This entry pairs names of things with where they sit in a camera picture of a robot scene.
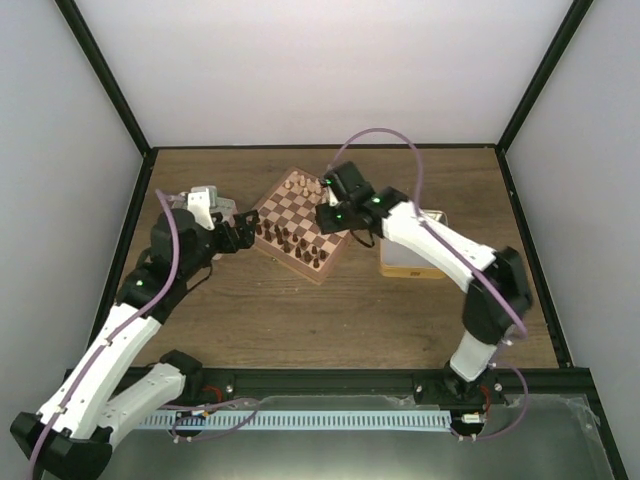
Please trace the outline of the gold tin box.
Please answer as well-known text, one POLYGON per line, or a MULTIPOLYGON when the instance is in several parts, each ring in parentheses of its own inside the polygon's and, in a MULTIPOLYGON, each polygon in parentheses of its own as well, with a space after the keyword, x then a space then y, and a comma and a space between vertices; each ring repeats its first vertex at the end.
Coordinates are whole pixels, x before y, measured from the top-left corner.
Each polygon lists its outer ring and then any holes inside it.
POLYGON ((446 275, 429 261, 398 243, 381 239, 379 271, 389 278, 443 279, 446 275))

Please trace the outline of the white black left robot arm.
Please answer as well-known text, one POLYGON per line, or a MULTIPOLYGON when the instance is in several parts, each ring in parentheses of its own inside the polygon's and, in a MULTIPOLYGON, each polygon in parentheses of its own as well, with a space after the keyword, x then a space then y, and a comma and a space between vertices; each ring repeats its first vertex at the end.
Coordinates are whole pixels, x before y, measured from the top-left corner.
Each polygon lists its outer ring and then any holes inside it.
POLYGON ((214 256, 249 249, 256 211, 226 221, 178 208, 159 215, 145 249, 116 295, 100 334, 56 393, 36 413, 20 413, 10 432, 30 459, 59 479, 96 479, 116 446, 153 411, 204 392, 203 365, 172 350, 142 379, 117 393, 132 361, 191 292, 188 283, 214 256))

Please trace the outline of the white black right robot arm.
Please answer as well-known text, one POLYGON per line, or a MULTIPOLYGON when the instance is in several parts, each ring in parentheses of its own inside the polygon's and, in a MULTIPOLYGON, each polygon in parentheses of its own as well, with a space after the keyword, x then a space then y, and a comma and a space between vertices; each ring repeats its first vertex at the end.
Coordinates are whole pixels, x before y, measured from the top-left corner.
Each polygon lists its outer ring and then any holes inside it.
POLYGON ((472 399, 496 352, 524 335, 533 296, 519 253, 495 250, 451 230, 392 187, 374 190, 352 162, 321 178, 288 170, 255 205, 256 246, 316 283, 358 230, 419 256, 451 279, 466 298, 462 339, 444 368, 444 389, 472 399))

